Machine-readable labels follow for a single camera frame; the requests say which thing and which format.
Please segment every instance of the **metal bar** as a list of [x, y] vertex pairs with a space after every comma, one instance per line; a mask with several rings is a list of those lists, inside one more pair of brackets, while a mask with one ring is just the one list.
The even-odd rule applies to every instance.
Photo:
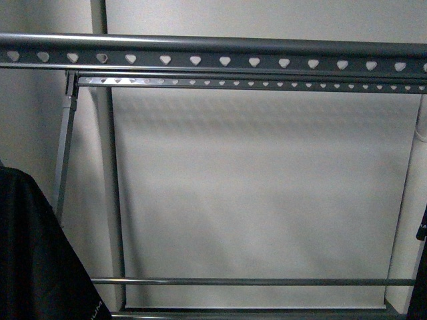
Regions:
[[85, 78], [170, 78], [170, 79], [203, 79], [203, 80], [253, 80], [253, 81], [317, 81], [317, 82], [338, 82], [338, 83], [385, 83], [385, 84], [425, 84], [427, 85], [427, 74], [425, 78], [417, 77], [381, 77], [381, 74], [366, 74], [355, 73], [347, 76], [338, 76], [331, 73], [284, 73], [284, 72], [265, 72], [258, 73], [256, 71], [248, 73], [247, 71], [240, 72], [239, 69], [234, 72], [183, 72], [181, 69], [171, 72], [168, 71], [80, 71], [79, 85], [89, 85], [87, 81], [82, 81]]
[[427, 57], [427, 45], [221, 37], [0, 33], [0, 47], [199, 51], [352, 57]]
[[231, 78], [192, 79], [192, 78], [129, 78], [129, 77], [81, 77], [80, 87], [155, 87], [185, 89], [233, 89], [268, 91], [323, 91], [323, 92], [359, 92], [359, 93], [427, 93], [426, 85], [380, 83], [343, 83], [338, 81], [286, 81], [286, 80], [242, 80]]
[[[107, 30], [107, 11], [105, 0], [91, 0], [92, 29], [95, 34], [105, 35]], [[115, 130], [113, 97], [111, 88], [98, 87], [90, 91], [97, 106], [99, 136], [103, 162], [105, 200], [107, 203], [108, 233], [111, 247], [113, 274], [125, 277], [125, 259], [123, 253], [123, 236], [121, 230], [119, 182], [117, 176], [117, 159], [115, 151]], [[126, 306], [125, 285], [114, 286], [115, 308], [123, 310]]]
[[77, 109], [77, 75], [74, 72], [67, 74], [66, 100], [63, 103], [61, 132], [59, 134], [58, 154], [53, 184], [52, 207], [56, 218], [61, 224], [62, 210], [65, 195], [65, 182], [67, 180], [69, 150], [73, 134], [74, 114]]
[[238, 286], [412, 286], [413, 279], [228, 279], [228, 278], [92, 278], [112, 285], [238, 285]]
[[112, 313], [113, 319], [155, 320], [405, 320], [406, 315], [381, 309], [157, 309]]

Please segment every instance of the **perforated metal bar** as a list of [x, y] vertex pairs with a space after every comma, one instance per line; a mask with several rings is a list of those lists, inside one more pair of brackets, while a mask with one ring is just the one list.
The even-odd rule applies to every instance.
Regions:
[[[122, 77], [140, 72], [153, 73], [158, 78], [167, 73], [169, 76], [164, 80], [193, 79], [204, 74], [203, 82], [233, 77], [234, 81], [304, 81], [319, 82], [319, 85], [322, 82], [332, 85], [375, 83], [412, 85], [419, 88], [427, 83], [427, 45], [4, 33], [0, 34], [0, 67], [72, 69], [89, 72], [86, 77], [95, 77], [90, 71], [103, 71], [105, 77], [115, 77], [117, 75], [114, 73], [117, 72]], [[180, 87], [194, 85], [184, 81]], [[221, 88], [251, 89], [243, 85]], [[258, 89], [274, 88], [275, 86], [267, 85], [259, 86]], [[315, 85], [294, 88], [297, 91], [325, 91], [324, 89]], [[341, 87], [340, 91], [354, 90]], [[411, 90], [392, 90], [390, 93], [393, 92], [419, 93]]]
[[174, 79], [153, 77], [81, 77], [81, 87], [167, 87], [270, 91], [323, 91], [359, 93], [427, 93], [425, 85], [389, 83], [343, 83], [339, 81], [277, 81], [236, 79]]

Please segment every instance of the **metal frame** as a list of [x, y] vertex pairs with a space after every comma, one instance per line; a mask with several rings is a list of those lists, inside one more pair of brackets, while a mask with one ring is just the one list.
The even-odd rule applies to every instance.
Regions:
[[[79, 87], [168, 87], [367, 93], [427, 93], [427, 45], [278, 39], [0, 33], [0, 68], [67, 71], [53, 207], [65, 192]], [[124, 260], [119, 262], [124, 270]], [[133, 279], [113, 285], [414, 285], [413, 279]], [[223, 319], [211, 313], [116, 313], [118, 319]], [[226, 318], [397, 319], [393, 313], [229, 313]]]

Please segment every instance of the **horizontal metal rod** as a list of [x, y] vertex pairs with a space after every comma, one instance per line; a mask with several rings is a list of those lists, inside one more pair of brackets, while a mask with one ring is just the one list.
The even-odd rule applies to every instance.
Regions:
[[0, 33], [0, 47], [159, 50], [349, 57], [427, 57], [427, 45], [221, 37]]
[[413, 279], [233, 279], [95, 277], [98, 285], [238, 285], [238, 286], [412, 286]]

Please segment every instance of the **gray metal bar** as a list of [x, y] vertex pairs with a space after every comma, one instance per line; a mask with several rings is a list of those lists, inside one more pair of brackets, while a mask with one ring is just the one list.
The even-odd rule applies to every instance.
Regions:
[[113, 285], [238, 285], [238, 286], [412, 286], [413, 279], [228, 279], [228, 278], [92, 278]]
[[359, 93], [427, 93], [427, 85], [413, 83], [397, 84], [383, 81], [378, 83], [357, 83], [345, 81], [301, 81], [301, 80], [242, 80], [235, 76], [221, 80], [204, 78], [169, 77], [80, 77], [80, 87], [155, 87], [185, 89], [233, 89], [233, 90], [268, 90], [268, 91], [321, 91], [321, 92], [359, 92]]
[[351, 57], [427, 57], [427, 45], [221, 37], [0, 33], [0, 47], [45, 49], [159, 50]]
[[56, 218], [61, 224], [62, 210], [65, 196], [65, 182], [67, 180], [69, 150], [71, 146], [71, 136], [73, 134], [74, 114], [77, 109], [77, 93], [79, 88], [76, 85], [77, 75], [74, 72], [67, 75], [66, 100], [63, 103], [61, 132], [59, 134], [58, 154], [55, 169], [55, 181], [53, 184], [52, 207]]
[[112, 313], [115, 320], [405, 320], [387, 309], [148, 309]]
[[[105, 0], [91, 0], [91, 15], [93, 32], [95, 34], [107, 34]], [[113, 274], [118, 277], [125, 277], [119, 182], [115, 152], [113, 97], [109, 87], [98, 87], [90, 92], [97, 106]], [[115, 291], [116, 309], [123, 310], [126, 306], [126, 287], [125, 285], [115, 286], [113, 289]]]

